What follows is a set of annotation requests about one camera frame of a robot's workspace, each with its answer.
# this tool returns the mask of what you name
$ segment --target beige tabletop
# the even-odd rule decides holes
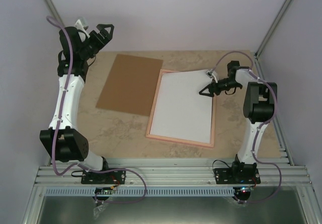
[[[79,132],[88,139],[94,153],[106,158],[233,158],[236,155],[246,128],[243,115],[246,89],[238,89],[231,96],[221,94],[217,97],[214,148],[148,139],[145,137],[147,116],[95,107],[118,53],[162,59],[163,69],[198,70],[214,67],[227,51],[100,52],[87,74],[77,120]],[[231,54],[216,69],[220,78],[227,76],[226,66],[231,60],[239,60],[241,65],[250,65],[245,56]],[[264,133],[259,157],[280,157],[272,123]]]

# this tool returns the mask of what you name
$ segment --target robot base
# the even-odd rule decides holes
[[[215,172],[215,179],[216,179],[217,185],[224,185],[224,184],[254,185],[254,180],[256,181],[256,184],[261,183],[261,178],[259,177],[258,169],[256,169],[254,176],[248,176],[239,181],[236,181],[231,168],[217,168],[217,169],[214,169],[214,172]]]
[[[106,160],[103,160],[102,171],[109,170],[109,166]],[[85,185],[97,185],[97,184],[111,184],[122,185],[125,183],[126,171],[114,171],[106,174],[98,174],[93,172],[83,171],[82,180],[80,181]]]

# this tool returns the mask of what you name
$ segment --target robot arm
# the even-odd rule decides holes
[[[91,170],[106,170],[106,160],[89,150],[87,139],[77,130],[77,110],[79,98],[86,82],[88,72],[87,60],[96,54],[112,39],[113,25],[99,24],[99,33],[94,30],[88,33],[87,25],[82,20],[77,20],[74,27],[66,27],[65,30],[72,44],[73,65],[68,81],[70,52],[66,36],[60,30],[60,42],[63,50],[58,54],[59,93],[56,109],[49,128],[40,131],[40,140],[47,152],[52,156],[52,145],[57,121],[60,120],[56,140],[55,159],[61,162],[81,162],[83,166]]]
[[[215,95],[220,95],[220,93],[224,91],[227,95],[232,95],[236,92],[237,88],[247,88],[243,107],[244,117],[247,121],[246,132],[243,144],[229,171],[231,183],[252,183],[252,178],[255,178],[256,182],[260,183],[259,177],[256,177],[259,175],[257,175],[257,164],[253,157],[253,153],[257,156],[263,133],[268,125],[267,123],[264,123],[274,114],[274,99],[267,86],[253,77],[254,74],[252,74],[249,67],[240,66],[239,61],[231,61],[227,65],[227,71],[227,78],[217,80],[217,77],[213,77],[213,81],[202,89],[199,94],[202,96],[214,97]],[[210,77],[213,76],[212,73],[208,72],[207,74]],[[277,85],[275,83],[268,84],[273,89],[276,96]],[[230,94],[228,91],[231,89],[234,90],[233,93]],[[229,181],[229,176],[224,176],[221,179]]]

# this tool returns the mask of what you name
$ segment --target cable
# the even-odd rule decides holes
[[[255,137],[254,137],[254,141],[253,141],[253,146],[252,146],[252,155],[253,155],[253,158],[256,162],[262,164],[262,165],[273,165],[277,168],[278,172],[279,172],[279,183],[278,183],[278,186],[277,186],[277,189],[274,191],[273,194],[271,194],[270,196],[264,198],[264,199],[261,199],[261,200],[252,200],[252,201],[245,201],[245,200],[239,200],[236,196],[235,196],[235,199],[238,201],[238,202],[241,202],[241,203],[261,203],[263,201],[266,201],[266,200],[269,200],[271,198],[273,198],[281,189],[281,185],[282,185],[282,172],[281,172],[281,169],[278,167],[278,165],[276,163],[271,163],[271,162],[262,162],[260,160],[257,159],[257,157],[255,156],[255,145],[256,145],[256,141],[257,141],[257,138],[258,138],[258,135],[261,131],[261,128],[265,125],[265,124],[268,124],[269,122],[271,122],[275,116],[276,116],[276,109],[277,109],[277,98],[276,98],[276,95],[275,95],[275,92],[273,91],[272,87],[264,80],[260,79],[257,75],[255,75],[253,73],[253,71],[251,69],[249,69],[249,74],[257,81],[263,83],[268,89],[269,91],[271,92],[272,96],[273,96],[273,100],[274,100],[274,112],[273,112],[273,115],[270,119],[268,119],[267,121],[261,123],[259,125],[259,127],[257,128],[257,132],[255,134]]]
[[[120,185],[120,182],[119,182],[119,180],[117,180],[117,179],[115,179],[115,177],[113,176],[113,175],[111,175],[111,178],[112,178],[112,180],[113,180],[113,182],[115,183],[117,183],[117,186],[119,186]]]
[[[116,204],[121,204],[121,203],[126,203],[126,204],[137,203],[137,202],[143,200],[145,198],[146,194],[147,194],[146,182],[144,181],[144,179],[142,178],[142,176],[140,176],[137,172],[135,172],[133,170],[129,170],[129,169],[122,168],[122,169],[111,169],[111,170],[105,170],[105,171],[97,171],[97,170],[91,170],[91,169],[87,168],[86,166],[83,166],[82,164],[79,164],[78,166],[80,166],[82,169],[84,169],[86,171],[90,171],[90,172],[97,173],[97,174],[106,174],[106,173],[110,173],[110,172],[114,172],[114,171],[128,171],[128,172],[133,173],[137,177],[139,177],[139,179],[142,181],[142,183],[144,185],[144,193],[137,200],[132,200],[132,201],[108,201],[108,200],[105,200],[104,202],[106,202],[106,203],[116,203]],[[95,195],[95,201],[102,202],[102,201],[98,200],[96,197],[97,197],[97,194]]]
[[[254,182],[254,186],[253,186],[253,188],[255,188],[255,187],[257,186],[256,180],[255,180],[255,178],[254,178],[254,177],[252,177],[252,180],[253,180],[253,182]]]
[[[83,170],[75,170],[70,175],[72,177],[79,178],[79,177],[82,177],[82,175],[74,175],[74,173],[82,173],[82,172],[83,172]]]
[[[89,67],[90,67],[92,64],[94,64],[95,60],[96,60],[96,55],[95,55],[95,59],[93,60],[93,62],[89,64]]]
[[[213,168],[213,164],[216,162],[216,161],[219,161],[219,162],[222,162],[223,164],[225,164],[228,168],[231,168],[225,161],[222,161],[222,160],[215,160],[214,162],[212,162],[212,171],[213,173],[215,174],[215,170]]]
[[[226,53],[226,54],[224,54],[220,59],[219,59],[219,61],[217,62],[217,64],[214,66],[214,68],[212,68],[211,70],[210,70],[210,73],[213,73],[214,71],[215,71],[215,69],[217,68],[217,66],[219,65],[219,63],[227,56],[227,55],[230,55],[230,54],[233,54],[233,53],[238,53],[238,54],[242,54],[242,55],[244,55],[244,56],[246,56],[249,60],[250,60],[250,62],[251,62],[251,66],[250,66],[250,69],[252,69],[253,68],[253,66],[254,66],[254,61],[252,60],[252,58],[250,58],[250,56],[249,55],[247,55],[246,53],[244,53],[244,52],[242,52],[242,51],[239,51],[239,50],[234,50],[234,51],[230,51],[230,52],[228,52],[228,53]]]
[[[56,141],[57,141],[57,136],[58,136],[58,130],[59,130],[59,126],[61,123],[61,114],[62,114],[62,107],[64,104],[64,100],[65,100],[65,95],[66,95],[66,91],[67,91],[67,87],[68,87],[68,83],[69,83],[69,79],[70,79],[70,74],[71,74],[71,69],[72,69],[72,64],[73,64],[73,50],[72,50],[72,45],[71,45],[71,40],[70,37],[67,33],[67,31],[65,30],[64,26],[58,22],[55,18],[53,18],[52,16],[47,16],[46,20],[53,26],[60,28],[67,40],[68,43],[68,47],[69,47],[69,52],[71,52],[70,54],[70,58],[69,58],[69,68],[68,68],[68,73],[67,73],[67,78],[66,78],[66,82],[64,85],[64,90],[61,96],[61,100],[60,100],[60,105],[59,105],[59,111],[58,111],[58,120],[57,120],[57,124],[56,124],[56,129],[54,132],[54,137],[53,137],[53,142],[52,142],[52,149],[51,149],[51,162],[52,162],[52,166],[54,169],[54,172],[56,175],[58,176],[62,176],[64,175],[69,169],[71,169],[73,166],[78,165],[79,167],[81,167],[83,170],[85,171],[89,171],[89,172],[93,172],[93,173],[97,173],[97,174],[106,174],[106,173],[110,173],[110,172],[114,172],[114,171],[129,171],[133,174],[135,174],[136,176],[138,176],[140,178],[140,180],[142,181],[143,185],[144,185],[144,194],[137,200],[135,201],[125,201],[125,202],[120,202],[120,201],[109,201],[109,203],[136,203],[141,201],[147,194],[147,186],[145,181],[143,180],[143,178],[135,171],[133,170],[129,170],[129,169],[111,169],[111,170],[105,170],[105,171],[97,171],[97,170],[91,170],[89,168],[87,168],[86,166],[83,166],[80,163],[73,163],[70,166],[68,166],[65,170],[63,170],[61,173],[58,172],[57,170],[57,166],[56,166]]]

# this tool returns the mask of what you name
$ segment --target ventilation grille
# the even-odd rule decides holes
[[[94,196],[95,187],[47,187],[46,196]],[[98,196],[110,196],[105,191]],[[115,197],[139,197],[144,194],[143,187],[119,187],[112,195]],[[146,197],[158,196],[233,196],[232,187],[148,187]]]

